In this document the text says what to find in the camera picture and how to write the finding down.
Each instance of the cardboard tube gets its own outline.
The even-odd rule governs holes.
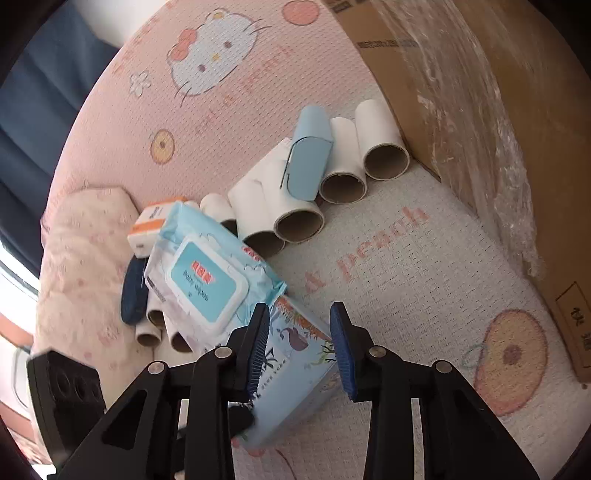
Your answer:
[[[261,182],[243,179],[228,192],[228,198],[236,213],[240,240],[263,258],[283,249],[285,241],[275,234]]]
[[[389,180],[407,170],[410,156],[385,102],[361,102],[355,109],[355,127],[367,175],[376,180]]]
[[[320,195],[330,203],[357,202],[365,196],[368,185],[355,124],[337,117],[330,120],[330,129],[334,143],[320,183]]]
[[[145,317],[135,325],[135,341],[153,348],[160,345],[162,331]]]
[[[208,217],[213,218],[217,223],[221,223],[227,230],[234,235],[238,233],[236,227],[236,215],[230,206],[226,197],[219,193],[209,193],[201,200],[201,211]]]
[[[177,352],[181,353],[189,353],[191,352],[191,347],[186,342],[186,340],[182,337],[182,335],[178,332],[178,328],[176,328],[174,322],[172,322],[166,314],[163,315],[164,318],[164,326],[166,328],[166,335],[168,336],[168,341],[170,342],[170,346],[176,350]]]
[[[148,292],[148,306],[146,307],[146,317],[153,325],[159,329],[164,329],[164,314],[162,313],[162,302],[158,296],[150,290]]]
[[[195,210],[200,210],[199,204],[197,202],[195,202],[194,200],[187,200],[185,202],[185,205],[189,205],[190,207],[193,207]]]
[[[286,242],[308,240],[324,226],[324,215],[314,202],[298,200],[287,191],[281,180],[286,160],[275,160],[266,165],[262,173],[262,191],[277,236]]]

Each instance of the metal screw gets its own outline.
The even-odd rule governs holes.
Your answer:
[[[448,374],[452,371],[452,365],[450,362],[446,362],[445,360],[440,360],[435,364],[435,370],[442,374]]]
[[[218,358],[228,358],[232,354],[232,349],[228,346],[216,348],[215,355]]]
[[[369,349],[369,354],[375,358],[386,356],[386,349],[383,346],[375,345]]]
[[[148,373],[152,375],[161,374],[164,371],[164,364],[162,362],[153,362],[148,367]]]

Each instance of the small box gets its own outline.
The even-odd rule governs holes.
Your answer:
[[[158,239],[160,228],[176,201],[186,202],[185,197],[175,197],[148,205],[127,234],[129,246],[137,258],[147,258]]]
[[[340,388],[329,326],[282,295],[270,311],[261,378],[251,401],[255,423],[238,437],[247,450],[269,446]]]

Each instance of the white mat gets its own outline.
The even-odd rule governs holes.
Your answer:
[[[511,270],[478,220],[419,166],[400,179],[372,182],[369,196],[357,204],[324,205],[323,210],[327,225],[319,236],[290,245],[270,261],[290,294],[322,318],[328,319],[333,301],[344,301],[353,323],[368,328],[376,343],[412,362],[450,360],[472,383],[485,333],[498,314],[519,309],[537,321],[547,342],[545,370],[539,353],[546,346],[526,339],[522,357],[492,369],[496,376],[482,383],[494,390],[506,383],[503,375],[515,382],[524,369],[543,372],[537,389],[517,386],[534,393],[501,420],[540,478],[552,478],[591,422],[591,390],[576,381],[537,293]],[[509,335],[519,333],[509,326]],[[492,357],[498,345],[504,344],[489,345],[484,357],[487,352]],[[297,480],[361,479],[369,411],[369,404],[353,404],[341,393],[285,438],[278,448]],[[420,430],[418,421],[415,430]],[[293,479],[276,450],[260,458],[235,450],[234,461],[239,479]],[[422,478],[421,459],[415,470]]]

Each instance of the wipes lid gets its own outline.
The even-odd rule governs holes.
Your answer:
[[[224,331],[248,294],[248,280],[201,235],[187,235],[165,281],[181,308],[207,333]]]

